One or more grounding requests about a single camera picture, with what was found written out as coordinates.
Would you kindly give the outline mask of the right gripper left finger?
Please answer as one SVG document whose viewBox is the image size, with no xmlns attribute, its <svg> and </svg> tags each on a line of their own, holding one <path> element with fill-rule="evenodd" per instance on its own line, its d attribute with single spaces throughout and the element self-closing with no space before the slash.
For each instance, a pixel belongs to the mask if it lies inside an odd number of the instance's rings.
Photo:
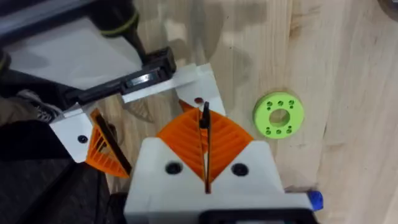
<svg viewBox="0 0 398 224">
<path fill-rule="evenodd" d="M 190 108 L 141 144 L 130 195 L 203 195 L 205 160 L 201 111 Z"/>
</svg>

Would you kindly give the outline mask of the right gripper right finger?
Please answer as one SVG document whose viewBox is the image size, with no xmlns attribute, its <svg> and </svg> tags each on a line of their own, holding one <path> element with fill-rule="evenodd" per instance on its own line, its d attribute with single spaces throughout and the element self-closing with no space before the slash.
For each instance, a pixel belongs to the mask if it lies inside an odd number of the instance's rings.
<svg viewBox="0 0 398 224">
<path fill-rule="evenodd" d="M 255 140 L 240 125 L 208 109 L 206 192 L 282 194 L 284 188 L 269 144 Z"/>
</svg>

